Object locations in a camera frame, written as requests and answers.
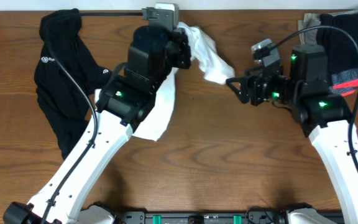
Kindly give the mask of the white t-shirt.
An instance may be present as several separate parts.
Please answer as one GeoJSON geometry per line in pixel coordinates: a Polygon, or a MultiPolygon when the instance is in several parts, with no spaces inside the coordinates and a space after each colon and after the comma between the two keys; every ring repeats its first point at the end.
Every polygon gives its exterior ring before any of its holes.
{"type": "MultiPolygon", "coordinates": [[[[216,44],[199,27],[190,27],[184,22],[178,23],[189,40],[191,60],[199,61],[199,68],[204,72],[204,79],[220,85],[226,83],[226,79],[234,77],[234,69],[229,66],[217,53],[216,44]]],[[[145,121],[134,132],[134,136],[142,139],[158,141],[165,132],[175,105],[175,74],[177,68],[173,68],[162,86],[157,90],[156,104],[152,108],[145,121]]]]}

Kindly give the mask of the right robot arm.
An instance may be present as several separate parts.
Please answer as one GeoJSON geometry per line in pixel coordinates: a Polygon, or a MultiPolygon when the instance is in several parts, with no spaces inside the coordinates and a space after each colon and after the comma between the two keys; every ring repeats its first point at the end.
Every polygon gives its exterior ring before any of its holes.
{"type": "Polygon", "coordinates": [[[358,137],[345,99],[331,92],[328,56],[320,45],[293,48],[289,77],[272,44],[252,47],[259,66],[226,85],[242,103],[288,105],[292,118],[317,150],[339,200],[345,223],[358,223],[358,137]]]}

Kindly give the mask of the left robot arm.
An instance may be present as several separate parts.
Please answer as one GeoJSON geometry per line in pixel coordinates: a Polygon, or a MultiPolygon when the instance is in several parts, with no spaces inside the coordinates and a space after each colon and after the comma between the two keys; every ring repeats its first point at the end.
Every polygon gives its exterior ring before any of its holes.
{"type": "Polygon", "coordinates": [[[59,170],[27,204],[12,202],[4,223],[115,223],[113,212],[82,206],[117,151],[151,111],[160,86],[176,68],[190,67],[182,27],[142,26],[134,33],[128,60],[118,65],[96,97],[93,117],[59,170]]]}

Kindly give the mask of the black folded shorts red trim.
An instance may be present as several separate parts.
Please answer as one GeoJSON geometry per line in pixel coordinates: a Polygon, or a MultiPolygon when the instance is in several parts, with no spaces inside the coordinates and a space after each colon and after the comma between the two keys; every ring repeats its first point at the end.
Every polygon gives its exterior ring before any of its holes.
{"type": "MultiPolygon", "coordinates": [[[[358,45],[358,14],[322,14],[319,18],[322,25],[346,31],[358,45]]],[[[316,41],[325,48],[328,55],[332,92],[342,96],[353,94],[358,87],[358,56],[352,41],[333,29],[319,29],[316,41]]]]}

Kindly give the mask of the black t-shirt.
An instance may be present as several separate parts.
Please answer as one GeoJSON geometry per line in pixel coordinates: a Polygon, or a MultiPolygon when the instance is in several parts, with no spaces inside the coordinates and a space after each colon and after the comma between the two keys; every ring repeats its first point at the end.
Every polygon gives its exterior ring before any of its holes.
{"type": "Polygon", "coordinates": [[[37,102],[66,158],[87,127],[89,110],[84,93],[102,88],[112,72],[99,66],[78,35],[78,9],[55,11],[42,18],[39,35],[44,42],[34,82],[37,102]]]}

